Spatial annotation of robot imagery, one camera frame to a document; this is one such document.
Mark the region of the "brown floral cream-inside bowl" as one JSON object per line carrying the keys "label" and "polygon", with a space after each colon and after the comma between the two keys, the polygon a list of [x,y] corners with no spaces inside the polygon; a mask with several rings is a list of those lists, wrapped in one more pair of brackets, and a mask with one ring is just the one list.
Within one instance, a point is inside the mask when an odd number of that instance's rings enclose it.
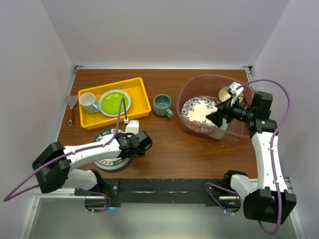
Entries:
{"label": "brown floral cream-inside bowl", "polygon": [[219,90],[218,99],[217,99],[217,103],[218,104],[223,102],[223,101],[226,101],[226,100],[230,99],[230,95],[227,92],[227,88],[228,87],[229,87],[229,85],[228,86],[224,86],[223,88],[221,88]]}

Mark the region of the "light-teal divided rectangular dish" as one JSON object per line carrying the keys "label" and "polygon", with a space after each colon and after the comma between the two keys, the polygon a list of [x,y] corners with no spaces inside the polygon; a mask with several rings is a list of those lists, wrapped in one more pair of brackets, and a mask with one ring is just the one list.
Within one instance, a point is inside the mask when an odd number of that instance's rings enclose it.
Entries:
{"label": "light-teal divided rectangular dish", "polygon": [[217,127],[215,124],[213,124],[211,127],[212,127],[212,130],[209,131],[207,135],[214,139],[221,139],[227,130],[228,124],[226,122],[226,119],[223,119],[222,125],[220,127]]}

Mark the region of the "blue floral plate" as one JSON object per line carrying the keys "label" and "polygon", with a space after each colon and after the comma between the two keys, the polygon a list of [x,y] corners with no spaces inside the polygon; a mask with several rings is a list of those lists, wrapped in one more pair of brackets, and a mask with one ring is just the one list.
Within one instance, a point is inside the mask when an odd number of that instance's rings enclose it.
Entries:
{"label": "blue floral plate", "polygon": [[217,111],[217,104],[213,99],[199,96],[186,101],[181,109],[181,115],[191,121],[205,126],[217,127],[206,118],[207,115]]}

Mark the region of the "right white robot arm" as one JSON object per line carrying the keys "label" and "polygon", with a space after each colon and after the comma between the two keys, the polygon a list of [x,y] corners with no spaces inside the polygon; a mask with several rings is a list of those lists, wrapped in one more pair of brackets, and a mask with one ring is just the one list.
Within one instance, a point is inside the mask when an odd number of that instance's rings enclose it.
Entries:
{"label": "right white robot arm", "polygon": [[277,123],[269,118],[272,100],[271,94],[257,91],[250,106],[227,100],[206,118],[217,126],[225,119],[244,122],[256,154],[257,185],[252,184],[246,173],[229,170],[220,184],[223,192],[239,195],[245,218],[282,224],[297,204],[297,198],[288,192],[281,173]]}

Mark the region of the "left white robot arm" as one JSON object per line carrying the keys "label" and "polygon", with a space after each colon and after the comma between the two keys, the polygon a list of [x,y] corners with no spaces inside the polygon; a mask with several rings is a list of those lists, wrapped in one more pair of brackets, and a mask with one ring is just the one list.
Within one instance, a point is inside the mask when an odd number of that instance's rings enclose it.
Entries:
{"label": "left white robot arm", "polygon": [[103,191],[103,183],[96,173],[78,168],[104,159],[126,159],[145,155],[153,141],[144,131],[137,134],[115,133],[98,142],[78,146],[62,146],[51,143],[32,163],[40,190],[43,194],[62,188],[74,181],[74,187],[87,190],[91,195]]}

